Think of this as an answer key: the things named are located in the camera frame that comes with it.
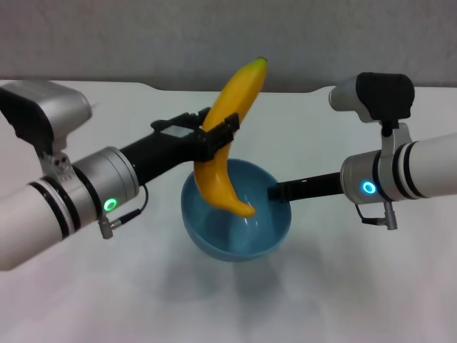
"green led light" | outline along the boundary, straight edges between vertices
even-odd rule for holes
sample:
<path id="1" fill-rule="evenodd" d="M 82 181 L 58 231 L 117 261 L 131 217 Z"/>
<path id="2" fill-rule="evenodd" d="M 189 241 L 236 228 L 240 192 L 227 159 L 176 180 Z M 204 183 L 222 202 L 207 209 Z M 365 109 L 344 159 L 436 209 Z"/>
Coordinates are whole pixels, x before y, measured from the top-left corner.
<path id="1" fill-rule="evenodd" d="M 117 200 L 111 198 L 105 201 L 105 205 L 103 205 L 103 208 L 105 209 L 105 211 L 110 212 L 112 209 L 114 209 L 114 207 L 116 207 L 116 205 Z"/>

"banana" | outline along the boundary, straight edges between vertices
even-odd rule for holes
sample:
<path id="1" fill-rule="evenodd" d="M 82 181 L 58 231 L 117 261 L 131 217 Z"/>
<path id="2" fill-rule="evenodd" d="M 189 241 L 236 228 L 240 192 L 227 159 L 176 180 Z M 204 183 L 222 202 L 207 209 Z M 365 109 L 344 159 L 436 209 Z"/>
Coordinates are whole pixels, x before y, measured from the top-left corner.
<path id="1" fill-rule="evenodd" d="M 225 85 L 202 125 L 214 128 L 233 113 L 244 119 L 260 92 L 266 77 L 267 61 L 263 57 L 239 69 Z M 252 217 L 256 210 L 238 200 L 227 173 L 230 144 L 218 150 L 208 162 L 194 162 L 194 177 L 201 196 L 214 207 L 226 209 L 240 217 Z"/>

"gray wall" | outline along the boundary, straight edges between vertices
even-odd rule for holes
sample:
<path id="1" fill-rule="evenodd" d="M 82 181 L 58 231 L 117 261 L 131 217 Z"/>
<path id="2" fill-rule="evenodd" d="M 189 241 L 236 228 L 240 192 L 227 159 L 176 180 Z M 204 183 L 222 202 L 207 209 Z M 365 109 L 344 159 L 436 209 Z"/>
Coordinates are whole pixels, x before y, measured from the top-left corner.
<path id="1" fill-rule="evenodd" d="M 0 78 L 218 90 L 257 56 L 268 91 L 360 71 L 457 85 L 457 1 L 3 0 Z"/>

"bowl rim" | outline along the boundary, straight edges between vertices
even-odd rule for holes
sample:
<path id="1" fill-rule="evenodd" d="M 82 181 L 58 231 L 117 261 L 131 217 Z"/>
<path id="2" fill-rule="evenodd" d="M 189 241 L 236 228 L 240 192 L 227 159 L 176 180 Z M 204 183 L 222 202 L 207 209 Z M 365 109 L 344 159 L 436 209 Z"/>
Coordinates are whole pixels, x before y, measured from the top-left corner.
<path id="1" fill-rule="evenodd" d="M 276 180 L 276 178 L 273 175 L 271 175 L 264 168 L 262 168 L 261 166 L 258 166 L 257 164 L 254 164 L 252 162 L 246 161 L 244 159 L 228 159 L 227 160 L 227 162 L 230 162 L 230 161 L 237 161 L 237 162 L 241 162 L 241 163 L 244 163 L 244 164 L 250 164 L 252 166 L 255 166 L 256 168 L 260 169 L 265 174 L 270 176 L 276 183 L 278 183 L 278 180 Z M 181 190 L 181 215 L 182 215 L 183 220 L 184 220 L 184 226 L 186 227 L 186 231 L 189 231 L 189 227 L 192 227 L 192 225 L 189 224 L 190 223 L 189 218 L 186 215 L 185 211 L 183 211 L 183 208 L 184 208 L 184 190 L 186 189 L 186 187 L 188 186 L 189 182 L 191 182 L 192 179 L 194 179 L 194 172 L 191 172 L 187 176 L 187 179 L 184 182 L 183 188 Z M 219 249 L 218 247 L 215 247 L 214 245 L 208 243 L 208 241 L 206 241 L 196 230 L 192 229 L 192 234 L 195 237 L 197 237 L 202 244 L 205 244 L 205 246 L 207 246 L 208 248 L 214 250 L 215 252 L 218 252 L 219 254 L 225 255 L 227 257 L 234 257 L 234 258 L 244 257 L 244 258 L 249 258 L 249 259 L 255 259 L 256 257 L 260 257 L 260 256 L 269 254 L 272 251 L 274 251 L 283 242 L 283 240 L 286 238 L 286 236 L 288 234 L 288 231 L 289 231 L 289 229 L 291 227 L 291 222 L 292 222 L 291 203 L 288 202 L 287 204 L 288 204 L 288 206 L 287 206 L 287 209 L 288 209 L 288 223 L 286 224 L 286 228 L 285 228 L 285 230 L 283 232 L 282 237 L 274 245 L 272 245 L 268 249 L 262 250 L 261 252 L 255 252 L 253 254 L 236 254 L 236 253 L 233 253 L 233 252 L 227 252 L 225 250 Z"/>

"white tabletop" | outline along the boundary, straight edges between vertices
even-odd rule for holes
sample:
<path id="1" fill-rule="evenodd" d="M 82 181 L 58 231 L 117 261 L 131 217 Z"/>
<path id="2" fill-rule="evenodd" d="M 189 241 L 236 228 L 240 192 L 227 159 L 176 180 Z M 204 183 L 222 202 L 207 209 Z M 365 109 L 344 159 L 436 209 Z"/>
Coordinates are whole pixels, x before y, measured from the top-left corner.
<path id="1" fill-rule="evenodd" d="M 97 104 L 69 138 L 73 161 L 211 106 L 217 93 L 62 82 Z M 278 180 L 337 172 L 380 149 L 379 125 L 328 105 L 330 88 L 260 94 L 232 145 Z M 416 89 L 414 140 L 457 131 L 457 89 Z M 40 177 L 34 150 L 0 118 L 0 193 Z M 181 219 L 188 163 L 149 183 L 144 214 L 105 241 L 95 224 L 0 274 L 2 342 L 456 342 L 457 197 L 395 204 L 399 229 L 360 223 L 343 195 L 292 203 L 281 247 L 253 262 L 200 252 Z M 137 208 L 138 197 L 112 216 Z M 363 207 L 367 216 L 380 204 Z"/>

